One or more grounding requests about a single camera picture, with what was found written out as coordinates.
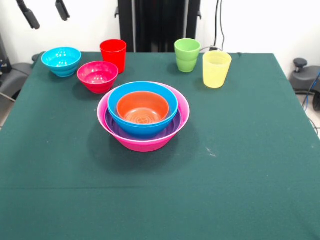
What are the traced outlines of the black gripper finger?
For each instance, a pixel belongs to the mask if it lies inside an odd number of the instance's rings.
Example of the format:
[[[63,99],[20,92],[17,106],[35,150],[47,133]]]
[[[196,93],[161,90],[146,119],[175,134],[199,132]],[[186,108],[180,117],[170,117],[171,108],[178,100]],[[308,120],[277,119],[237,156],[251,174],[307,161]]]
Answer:
[[[16,0],[16,3],[18,4],[19,9],[21,10],[22,14],[26,18],[30,27],[32,29],[38,30],[40,28],[40,24],[36,16],[34,15],[33,11],[26,6],[24,0]]]
[[[58,13],[63,21],[67,21],[70,18],[70,14],[65,6],[65,3],[63,0],[56,0],[55,6],[58,10]]]

